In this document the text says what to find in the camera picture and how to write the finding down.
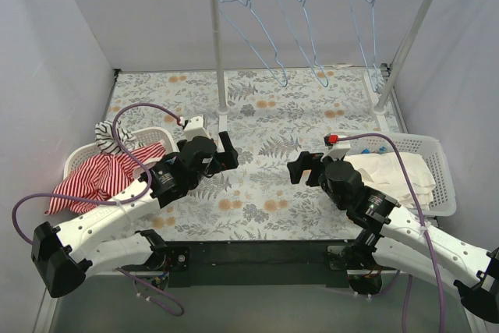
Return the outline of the red white striped tank top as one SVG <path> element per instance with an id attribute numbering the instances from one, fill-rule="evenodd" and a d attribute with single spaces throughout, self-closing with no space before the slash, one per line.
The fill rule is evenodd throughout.
<path id="1" fill-rule="evenodd" d="M 132 155 L 146 165 L 148 162 L 159 161 L 165 152 L 163 144 L 158 142 L 133 150 Z M 127 154 L 97 154 L 71 172 L 55 187 L 53 193 L 106 201 L 128 187 L 138 176 L 138 169 L 139 165 Z M 57 214 L 64 210 L 83 214 L 97 205 L 52 197 L 45 214 Z"/>

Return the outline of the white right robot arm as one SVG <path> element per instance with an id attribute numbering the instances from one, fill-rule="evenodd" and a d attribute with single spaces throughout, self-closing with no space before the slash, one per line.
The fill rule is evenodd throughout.
<path id="1" fill-rule="evenodd" d="M 498 252 L 470 245 L 417 216 L 362 181 L 344 160 L 302 152 L 287 164 L 290 180 L 319 186 L 362 231 L 344 252 L 361 268 L 375 264 L 434 280 L 456 293 L 461 304 L 484 321 L 498 322 Z"/>

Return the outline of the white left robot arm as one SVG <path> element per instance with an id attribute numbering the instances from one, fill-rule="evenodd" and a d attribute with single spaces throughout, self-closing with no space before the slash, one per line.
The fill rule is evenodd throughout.
<path id="1" fill-rule="evenodd" d="M 123 266 L 160 269 L 169 255 L 152 229 L 110 240 L 128 224 L 158 212 L 198 187 L 204 177 L 238 167 L 238 153 L 227 132 L 212 139 L 195 136 L 178 152 L 164 156 L 117 196 L 71 221 L 34 230 L 31 259 L 53 298 L 77 289 L 86 278 Z"/>

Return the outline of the white folded cloth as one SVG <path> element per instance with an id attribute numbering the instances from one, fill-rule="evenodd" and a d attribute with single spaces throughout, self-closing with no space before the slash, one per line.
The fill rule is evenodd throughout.
<path id="1" fill-rule="evenodd" d="M 426 162 L 419 154 L 401 152 L 403 164 L 423 211 L 430 209 L 434 201 L 435 180 Z M 385 154 L 357 154 L 345 160 L 360 173 L 363 183 L 395 198 L 407 208 L 416 208 L 414 199 L 394 152 Z"/>

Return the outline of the blue clips in basket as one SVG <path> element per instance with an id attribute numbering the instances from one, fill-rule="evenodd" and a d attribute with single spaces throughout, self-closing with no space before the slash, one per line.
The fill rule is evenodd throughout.
<path id="1" fill-rule="evenodd" d="M 379 149 L 376 150 L 371 150 L 371 149 L 364 149 L 361 151 L 361 154 L 384 154 L 388 151 L 386 147 L 380 147 Z"/>

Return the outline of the floral tablecloth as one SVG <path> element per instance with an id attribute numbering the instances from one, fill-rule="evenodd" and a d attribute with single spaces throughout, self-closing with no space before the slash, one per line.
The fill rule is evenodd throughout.
<path id="1" fill-rule="evenodd" d="M 153 229 L 166 240 L 353 239 L 359 228 L 318 188 L 289 182 L 289 161 L 321 152 L 323 138 L 346 129 L 378 130 L 359 68 L 329 69 L 327 87 L 303 69 L 280 86 L 262 69 L 232 70 L 228 133 L 239 155 L 235 170 L 205 179 L 186 197 L 120 233 Z M 182 138 L 174 115 L 202 115 L 218 132 L 218 92 L 211 71 L 120 73 L 106 117 L 130 130 L 160 126 Z"/>

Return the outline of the black white striped shirt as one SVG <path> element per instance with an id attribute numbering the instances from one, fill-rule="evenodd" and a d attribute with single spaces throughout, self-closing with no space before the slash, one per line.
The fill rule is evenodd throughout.
<path id="1" fill-rule="evenodd" d="M 95 142 L 98 149 L 103 154 L 117 155 L 122 154 L 122 148 L 119 146 L 118 142 L 112 133 L 112 121 L 104 120 L 99 122 L 94 127 Z M 122 144 L 128 150 L 134 150 L 138 148 L 137 138 L 127 129 L 122 128 L 120 122 L 116 127 L 116 134 Z"/>

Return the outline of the white right laundry basket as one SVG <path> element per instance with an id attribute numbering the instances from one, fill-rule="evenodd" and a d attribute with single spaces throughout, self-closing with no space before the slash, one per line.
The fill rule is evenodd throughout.
<path id="1" fill-rule="evenodd" d="M 351 149 L 346 156 L 361 154 L 364 149 L 376 150 L 386 147 L 386 153 L 394 152 L 401 168 L 405 168 L 401 152 L 419 154 L 426 162 L 436 183 L 433 190 L 434 201 L 430 209 L 423 211 L 427 216 L 448 217 L 456 211 L 455 189 L 451 178 L 450 169 L 440 142 L 430 136 L 420 136 L 408 133 L 386 133 L 390 140 L 380 136 L 364 136 L 350 140 Z"/>

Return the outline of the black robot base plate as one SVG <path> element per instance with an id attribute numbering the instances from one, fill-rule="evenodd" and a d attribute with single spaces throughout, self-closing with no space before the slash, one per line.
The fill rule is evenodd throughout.
<path id="1" fill-rule="evenodd" d="M 162 275 L 171 288 L 322 285 L 375 295 L 393 282 L 388 266 L 357 261 L 351 240 L 167 242 L 127 271 Z"/>

